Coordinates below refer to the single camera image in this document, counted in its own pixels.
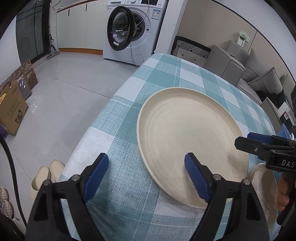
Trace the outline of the person right hand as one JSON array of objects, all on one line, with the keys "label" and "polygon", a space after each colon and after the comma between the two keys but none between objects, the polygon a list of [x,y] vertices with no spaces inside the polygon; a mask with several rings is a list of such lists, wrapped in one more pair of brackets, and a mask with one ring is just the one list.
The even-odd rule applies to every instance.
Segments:
[{"label": "person right hand", "polygon": [[278,183],[277,200],[276,200],[276,206],[279,211],[283,211],[290,201],[287,193],[288,193],[288,184],[284,179],[284,175],[281,174],[280,181]]}]

